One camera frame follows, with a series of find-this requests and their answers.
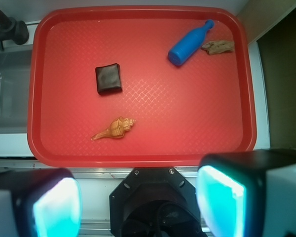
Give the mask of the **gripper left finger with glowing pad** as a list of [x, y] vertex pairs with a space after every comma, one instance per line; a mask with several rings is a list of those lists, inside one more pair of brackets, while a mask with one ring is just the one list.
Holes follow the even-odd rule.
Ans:
[[65, 168], [0, 172], [0, 237], [76, 237], [78, 181]]

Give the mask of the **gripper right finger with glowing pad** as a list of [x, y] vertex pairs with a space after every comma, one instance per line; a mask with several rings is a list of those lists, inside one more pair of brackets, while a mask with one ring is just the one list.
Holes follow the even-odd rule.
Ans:
[[196, 199], [216, 237], [296, 237], [296, 150], [208, 154]]

